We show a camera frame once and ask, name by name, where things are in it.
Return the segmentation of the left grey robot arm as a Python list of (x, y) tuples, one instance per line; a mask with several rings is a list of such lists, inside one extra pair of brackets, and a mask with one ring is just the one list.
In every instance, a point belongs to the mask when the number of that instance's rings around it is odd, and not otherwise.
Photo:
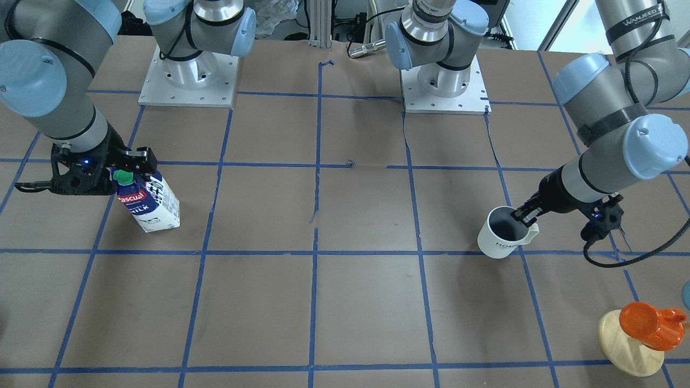
[[(688, 93), (688, 49), (676, 44), (667, 27), (665, 2), (597, 1), (596, 7), (615, 63), (587, 54), (553, 81), (586, 151), (543, 178), (510, 216), (530, 226), (542, 214), (578, 210), (589, 219), (581, 233), (585, 241), (619, 227), (621, 190), (657, 177), (688, 153), (685, 131), (647, 110)], [(463, 72), (486, 28), (486, 13), (476, 3), (413, 1), (389, 20), (384, 39), (400, 70), (434, 65)]]

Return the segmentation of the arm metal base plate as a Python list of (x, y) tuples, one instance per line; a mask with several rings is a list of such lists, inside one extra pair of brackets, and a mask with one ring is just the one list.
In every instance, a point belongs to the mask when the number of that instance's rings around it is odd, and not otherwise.
[(477, 57), (461, 71), (451, 71), (436, 63), (401, 70), (400, 80), (407, 113), (492, 113)]
[(232, 108), (240, 58), (202, 52), (189, 61), (162, 60), (156, 49), (141, 87), (143, 106)]

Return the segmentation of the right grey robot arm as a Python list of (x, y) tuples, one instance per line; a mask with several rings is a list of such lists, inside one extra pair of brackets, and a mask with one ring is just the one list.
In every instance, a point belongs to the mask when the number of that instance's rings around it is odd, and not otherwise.
[[(177, 88), (207, 85), (215, 54), (244, 57), (256, 37), (242, 1), (145, 1), (143, 12)], [(2, 1), (2, 103), (53, 143), (52, 177), (18, 191), (111, 196), (116, 170), (144, 182), (158, 174), (153, 151), (125, 145), (87, 95), (121, 25), (112, 1)]]

